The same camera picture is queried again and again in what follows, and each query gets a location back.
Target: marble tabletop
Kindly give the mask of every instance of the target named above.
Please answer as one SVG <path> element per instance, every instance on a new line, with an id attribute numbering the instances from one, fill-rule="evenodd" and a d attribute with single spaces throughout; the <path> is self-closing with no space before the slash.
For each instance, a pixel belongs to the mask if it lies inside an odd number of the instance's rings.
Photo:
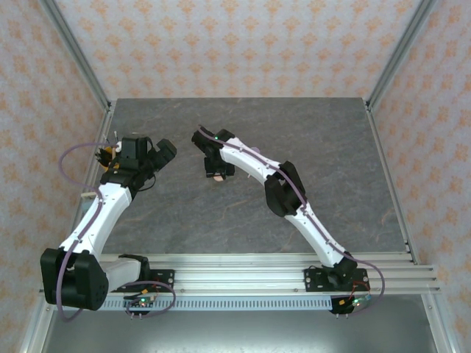
<path id="1" fill-rule="evenodd" d="M 119 99 L 110 139 L 115 130 L 154 143 L 167 138 L 177 156 L 124 211 L 104 253 L 313 251 L 269 210 L 263 186 L 247 173 L 237 168 L 225 182 L 205 177 L 204 155 L 191 143 L 198 124 L 292 162 L 317 217 L 347 251 L 404 250 L 361 99 Z"/>

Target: gray metal panel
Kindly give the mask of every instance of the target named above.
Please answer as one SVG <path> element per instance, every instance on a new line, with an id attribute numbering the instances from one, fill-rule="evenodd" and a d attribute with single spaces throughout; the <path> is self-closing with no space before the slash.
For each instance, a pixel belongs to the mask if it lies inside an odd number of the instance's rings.
<path id="1" fill-rule="evenodd" d="M 39 0 L 43 5 L 44 10 L 49 15 L 52 23 L 55 25 L 57 31 L 60 34 L 60 37 L 63 39 L 65 46 L 70 51 L 75 62 L 79 66 L 79 69 L 83 73 L 85 80 L 90 85 L 93 94 L 96 97 L 96 100 L 103 106 L 103 108 L 108 108 L 109 101 L 106 97 L 106 93 L 100 85 L 98 79 L 93 72 L 90 64 L 87 61 L 87 58 L 82 52 L 77 39 L 74 37 L 70 27 L 68 26 L 65 18 L 60 11 L 60 8 L 57 6 L 55 0 Z"/>
<path id="2" fill-rule="evenodd" d="M 436 0 L 422 0 L 420 5 L 417 8 L 417 11 L 412 16 L 411 22 L 407 26 L 406 31 L 399 40 L 399 43 L 396 46 L 396 49 L 393 51 L 391 58 L 389 59 L 386 67 L 383 70 L 383 73 L 378 80 L 375 88 L 372 91 L 371 96 L 369 97 L 368 104 L 370 109 L 375 109 L 378 105 L 381 96 L 384 91 L 387 89 L 389 83 L 392 81 L 394 74 L 399 68 L 403 58 L 405 57 L 408 49 L 411 44 L 414 42 L 414 39 L 418 35 L 420 28 L 424 24 L 425 20 L 428 17 L 433 5 L 436 3 Z"/>
<path id="3" fill-rule="evenodd" d="M 389 296 L 374 310 L 335 319 L 322 311 L 168 312 L 130 320 L 84 312 L 64 324 L 54 314 L 45 353 L 81 352 L 436 352 L 420 296 Z"/>
<path id="4" fill-rule="evenodd" d="M 119 99 L 109 139 L 168 138 L 178 153 L 120 217 L 105 253 L 312 252 L 255 179 L 240 169 L 223 183 L 205 178 L 191 143 L 198 124 L 293 162 L 314 212 L 350 252 L 405 250 L 361 99 Z"/>

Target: wire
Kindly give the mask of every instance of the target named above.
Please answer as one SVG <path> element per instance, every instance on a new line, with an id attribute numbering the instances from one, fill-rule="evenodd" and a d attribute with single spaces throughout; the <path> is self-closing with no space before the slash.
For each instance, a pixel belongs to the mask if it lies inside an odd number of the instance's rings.
<path id="1" fill-rule="evenodd" d="M 152 189 L 152 188 L 154 187 L 157 178 L 155 177 L 155 174 L 152 175 L 152 176 L 154 177 L 154 182 L 152 183 L 152 185 L 150 185 L 149 187 L 144 188 L 144 189 L 139 189 L 139 190 L 138 190 L 138 193 L 140 193 L 141 191 L 147 191 L 148 189 Z"/>
<path id="2" fill-rule="evenodd" d="M 333 245 L 329 238 L 324 234 L 324 232 L 322 231 L 322 229 L 319 227 L 319 225 L 315 222 L 315 220 L 313 220 L 313 218 L 311 217 L 311 215 L 309 215 L 309 213 L 306 212 L 306 206 L 307 206 L 307 201 L 304 199 L 304 197 L 302 197 L 302 194 L 300 192 L 300 190 L 298 190 L 297 186 L 293 183 L 293 181 L 288 177 L 288 175 L 286 175 L 286 173 L 284 173 L 281 169 L 273 166 L 273 165 L 270 165 L 268 163 L 266 163 L 266 161 L 259 157 L 260 155 L 249 150 L 249 149 L 245 149 L 243 147 L 240 147 L 240 146 L 236 146 L 236 145 L 233 145 L 231 143 L 228 143 L 228 142 L 225 142 L 225 141 L 221 141 L 221 140 L 217 140 L 215 139 L 214 137 L 208 135 L 206 132 L 204 132 L 202 130 L 202 127 L 201 125 L 198 126 L 198 131 L 201 135 L 203 135 L 204 137 L 208 138 L 209 140 L 212 140 L 214 142 L 217 142 L 217 143 L 220 143 L 222 144 L 223 146 L 227 146 L 227 147 L 230 147 L 231 149 L 237 149 L 239 151 L 242 151 L 246 154 L 248 154 L 249 156 L 255 158 L 257 161 L 259 161 L 260 163 L 266 165 L 268 168 L 270 169 L 273 169 L 275 170 L 276 172 L 278 172 L 284 179 L 285 181 L 287 181 L 287 183 L 290 184 L 291 188 L 293 189 L 293 191 L 296 193 L 297 195 L 297 198 L 301 201 L 301 211 L 303 212 L 304 215 L 306 215 L 306 217 L 309 219 L 309 221 L 316 227 L 317 231 L 319 232 L 319 234 L 324 238 L 325 242 L 336 252 L 338 252 L 339 254 L 343 255 L 344 257 L 346 257 L 347 259 L 349 260 L 352 260 L 352 261 L 355 261 L 357 263 L 363 263 L 364 265 L 367 265 L 371 268 L 373 268 L 380 276 L 381 278 L 381 291 L 379 293 L 379 296 L 378 296 L 378 299 L 370 306 L 366 307 L 365 309 L 357 312 L 357 313 L 352 313 L 350 314 L 350 316 L 352 315 L 357 315 L 359 313 L 362 313 L 364 312 L 365 310 L 375 306 L 384 296 L 384 291 L 386 289 L 386 280 L 384 279 L 384 275 L 383 275 L 383 272 L 381 272 L 381 270 L 373 263 L 370 263 L 369 261 L 365 261 L 365 260 L 358 260 L 358 259 L 355 259 L 353 256 L 349 255 L 349 254 L 346 254 L 345 252 L 343 252 L 342 250 L 340 250 L 338 247 L 336 247 L 335 245 Z"/>
<path id="3" fill-rule="evenodd" d="M 103 195 L 100 189 L 97 187 L 94 187 L 92 185 L 87 185 L 83 184 L 81 182 L 78 182 L 76 180 L 73 180 L 67 173 L 64 171 L 63 168 L 63 161 L 65 156 L 67 156 L 69 153 L 71 153 L 75 149 L 79 149 L 81 147 L 87 147 L 87 146 L 114 146 L 110 145 L 109 143 L 100 143 L 100 142 L 87 142 L 87 143 L 79 143 L 78 145 L 72 146 L 70 149 L 67 149 L 62 153 L 62 155 L 59 158 L 59 172 L 62 174 L 62 176 L 67 179 L 71 184 L 75 184 L 80 186 L 81 188 L 87 188 L 90 190 L 93 190 L 96 193 L 96 196 L 98 197 L 98 205 L 96 207 L 95 213 L 91 216 L 90 220 L 88 223 L 83 227 L 82 231 L 78 234 L 77 239 L 72 243 L 71 247 L 68 249 L 68 251 L 65 253 L 65 257 L 62 261 L 62 264 L 60 265 L 60 270 L 59 270 L 59 275 L 57 277 L 57 286 L 56 286 L 56 305 L 57 305 L 57 311 L 59 313 L 59 317 L 65 321 L 69 322 L 74 320 L 81 312 L 82 309 L 78 309 L 71 317 L 66 317 L 63 311 L 62 307 L 62 283 L 64 280 L 64 274 L 65 270 L 67 268 L 67 263 L 72 255 L 72 252 L 74 252 L 74 249 L 77 247 L 77 244 L 79 241 L 83 238 L 85 233 L 90 229 L 91 225 L 94 223 L 94 221 L 98 218 L 98 215 L 100 214 L 100 211 L 102 210 L 103 207 Z"/>
<path id="4" fill-rule="evenodd" d="M 164 287 L 164 288 L 170 290 L 170 293 L 173 296 L 173 299 L 172 299 L 170 305 L 163 308 L 162 310 L 153 311 L 153 312 L 148 313 L 146 315 L 139 315 L 139 318 L 141 318 L 141 319 L 142 318 L 151 318 L 152 316 L 157 316 L 157 315 L 166 313 L 167 311 L 169 311 L 175 305 L 175 301 L 177 300 L 177 294 L 175 293 L 175 290 L 171 286 L 169 286 L 169 285 L 167 285 L 166 283 L 163 283 L 163 282 L 158 282 L 158 281 L 137 281 L 137 282 L 127 283 L 124 286 L 128 287 L 128 286 L 131 286 L 131 285 L 159 285 L 161 287 Z M 130 312 L 130 307 L 131 307 L 131 305 L 137 303 L 139 300 L 140 300 L 139 298 L 136 298 L 136 299 L 132 300 L 131 302 L 127 303 L 127 305 L 126 305 L 126 310 L 125 310 L 126 314 L 128 316 L 130 316 L 131 318 L 134 317 L 134 313 Z"/>

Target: floral wallpaper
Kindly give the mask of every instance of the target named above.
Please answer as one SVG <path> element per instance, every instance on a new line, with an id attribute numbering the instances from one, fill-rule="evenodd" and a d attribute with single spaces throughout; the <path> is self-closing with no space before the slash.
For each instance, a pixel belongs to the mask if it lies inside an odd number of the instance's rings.
<path id="1" fill-rule="evenodd" d="M 0 2 L 0 341 L 17 352 L 40 288 L 39 258 L 69 231 L 78 190 L 57 160 L 94 140 L 99 106 L 37 0 Z M 82 179 L 91 151 L 71 155 Z"/>
<path id="2" fill-rule="evenodd" d="M 375 112 L 411 236 L 471 347 L 471 6 L 439 0 Z"/>
<path id="3" fill-rule="evenodd" d="M 419 0 L 58 0 L 110 99 L 368 98 Z"/>

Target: robotic arm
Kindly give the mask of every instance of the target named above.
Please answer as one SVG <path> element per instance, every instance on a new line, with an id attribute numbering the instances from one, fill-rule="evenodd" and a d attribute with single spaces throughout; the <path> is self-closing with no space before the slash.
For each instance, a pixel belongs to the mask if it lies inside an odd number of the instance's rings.
<path id="1" fill-rule="evenodd" d="M 63 276 L 62 302 L 69 307 L 98 310 L 108 292 L 137 279 L 148 280 L 149 262 L 145 257 L 124 254 L 106 268 L 99 264 L 106 240 L 119 216 L 127 209 L 145 181 L 155 177 L 160 169 L 174 159 L 177 149 L 168 140 L 157 143 L 150 138 L 123 138 L 121 153 L 102 175 L 99 191 L 103 200 L 95 198 L 78 227 L 60 245 L 46 249 L 40 259 L 46 301 L 56 304 L 56 285 L 60 266 L 67 251 L 73 247 Z M 99 203 L 102 208 L 85 234 L 79 234 L 95 216 Z"/>
<path id="2" fill-rule="evenodd" d="M 226 179 L 234 175 L 234 165 L 256 178 L 265 187 L 269 209 L 290 221 L 314 248 L 323 265 L 314 275 L 310 288 L 351 290 L 357 277 L 366 276 L 356 261 L 339 245 L 314 214 L 296 168 L 289 161 L 283 164 L 270 160 L 245 146 L 234 134 L 223 129 L 217 134 L 201 127 L 192 142 L 203 151 L 206 177 Z"/>

